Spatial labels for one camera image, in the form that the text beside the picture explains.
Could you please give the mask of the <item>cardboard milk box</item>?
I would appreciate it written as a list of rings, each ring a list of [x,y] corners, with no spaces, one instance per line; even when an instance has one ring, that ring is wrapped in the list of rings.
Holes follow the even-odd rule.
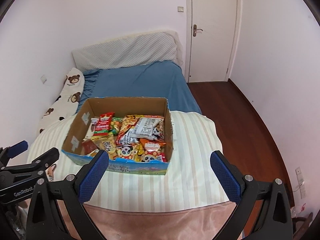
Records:
[[[99,150],[108,170],[165,175],[173,152],[172,123],[166,98],[89,98],[75,116],[62,152],[77,165]]]

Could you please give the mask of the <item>grey striped pillow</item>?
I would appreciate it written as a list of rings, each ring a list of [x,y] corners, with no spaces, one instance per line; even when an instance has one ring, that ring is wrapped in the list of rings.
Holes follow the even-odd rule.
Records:
[[[157,61],[183,64],[178,33],[159,30],[107,40],[72,51],[76,67],[84,72],[146,65]]]

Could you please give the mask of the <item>white red snack pack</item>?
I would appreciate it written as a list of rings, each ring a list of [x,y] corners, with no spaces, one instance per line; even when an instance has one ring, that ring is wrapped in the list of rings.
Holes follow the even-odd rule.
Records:
[[[132,132],[131,138],[140,138],[148,140],[162,140],[163,135],[163,117],[150,118],[143,117],[138,120]]]

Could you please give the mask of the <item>yellow egg roll bag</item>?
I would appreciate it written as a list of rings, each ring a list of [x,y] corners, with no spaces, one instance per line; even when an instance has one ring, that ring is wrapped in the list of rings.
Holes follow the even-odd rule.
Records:
[[[112,133],[104,137],[94,138],[91,141],[97,146],[97,148],[104,150],[111,160],[115,160],[118,156],[115,139]]]

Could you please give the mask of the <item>bear print long pillow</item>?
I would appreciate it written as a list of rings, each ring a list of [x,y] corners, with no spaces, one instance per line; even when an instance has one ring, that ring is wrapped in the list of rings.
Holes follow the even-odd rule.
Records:
[[[85,78],[83,73],[77,68],[72,68],[66,75],[61,93],[41,118],[38,126],[39,134],[50,125],[76,113],[84,91],[84,84]]]

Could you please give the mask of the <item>blue bed sheet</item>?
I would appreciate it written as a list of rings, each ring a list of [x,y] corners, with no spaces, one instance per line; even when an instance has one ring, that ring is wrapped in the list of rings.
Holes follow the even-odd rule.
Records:
[[[172,61],[84,72],[84,90],[77,110],[89,98],[166,98],[171,111],[196,112],[201,109],[193,97],[180,66]]]

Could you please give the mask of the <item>dark red jerky packet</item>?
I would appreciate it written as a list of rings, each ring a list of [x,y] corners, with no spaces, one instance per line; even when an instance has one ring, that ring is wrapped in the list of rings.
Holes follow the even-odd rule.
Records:
[[[91,140],[83,141],[82,147],[84,149],[84,154],[90,157],[94,157],[99,152],[99,148]]]

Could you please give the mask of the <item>green fruit candy bag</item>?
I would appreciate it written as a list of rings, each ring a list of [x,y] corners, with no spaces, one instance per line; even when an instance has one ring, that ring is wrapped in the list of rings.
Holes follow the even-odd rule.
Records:
[[[123,123],[123,118],[113,117],[110,124],[110,129],[113,135],[118,135]]]

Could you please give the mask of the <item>yellow panda snack bag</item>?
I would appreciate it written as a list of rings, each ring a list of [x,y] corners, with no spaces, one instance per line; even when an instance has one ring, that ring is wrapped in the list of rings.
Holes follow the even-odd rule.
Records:
[[[121,159],[134,160],[135,156],[139,153],[140,144],[121,145],[116,147],[117,155]]]

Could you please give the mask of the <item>white Franzzi cookie pack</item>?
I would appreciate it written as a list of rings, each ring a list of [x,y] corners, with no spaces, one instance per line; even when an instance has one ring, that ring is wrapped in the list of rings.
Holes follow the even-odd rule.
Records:
[[[99,121],[99,118],[92,118],[91,119],[91,123],[88,127],[88,130],[86,132],[86,135],[85,135],[83,141],[90,140],[91,137],[93,137],[93,135],[95,133],[95,127],[96,127],[96,124],[98,123],[98,121]]]

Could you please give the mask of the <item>Korean cheese noodle pack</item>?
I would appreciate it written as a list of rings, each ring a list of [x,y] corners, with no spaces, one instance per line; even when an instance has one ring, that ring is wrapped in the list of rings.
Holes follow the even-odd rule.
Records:
[[[124,116],[120,132],[116,139],[116,145],[118,146],[133,145],[139,142],[140,138],[131,138],[130,133],[132,132],[138,120],[143,117],[159,118],[163,116],[161,115],[126,115]],[[155,141],[163,142],[164,139],[155,140]]]

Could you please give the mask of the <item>white wall socket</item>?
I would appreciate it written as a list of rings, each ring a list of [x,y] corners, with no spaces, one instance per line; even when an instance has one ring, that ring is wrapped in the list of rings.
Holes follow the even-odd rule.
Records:
[[[41,76],[41,82],[42,82],[43,84],[45,84],[46,81],[47,81],[46,76],[45,76],[45,75],[42,75],[42,76]]]

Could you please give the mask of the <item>orange panda snack bag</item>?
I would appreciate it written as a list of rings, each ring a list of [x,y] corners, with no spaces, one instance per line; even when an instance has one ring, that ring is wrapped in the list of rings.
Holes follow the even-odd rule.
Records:
[[[151,141],[148,139],[140,139],[140,143],[144,148],[144,153],[142,154],[142,162],[148,163],[154,160],[160,161],[160,162],[167,162],[167,159],[165,157],[164,153],[164,142],[158,142],[158,141]]]

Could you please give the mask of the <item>white door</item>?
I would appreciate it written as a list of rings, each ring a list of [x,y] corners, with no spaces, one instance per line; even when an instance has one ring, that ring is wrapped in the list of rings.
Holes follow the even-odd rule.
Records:
[[[239,36],[241,0],[187,0],[189,83],[226,81]],[[193,25],[203,29],[193,37]]]

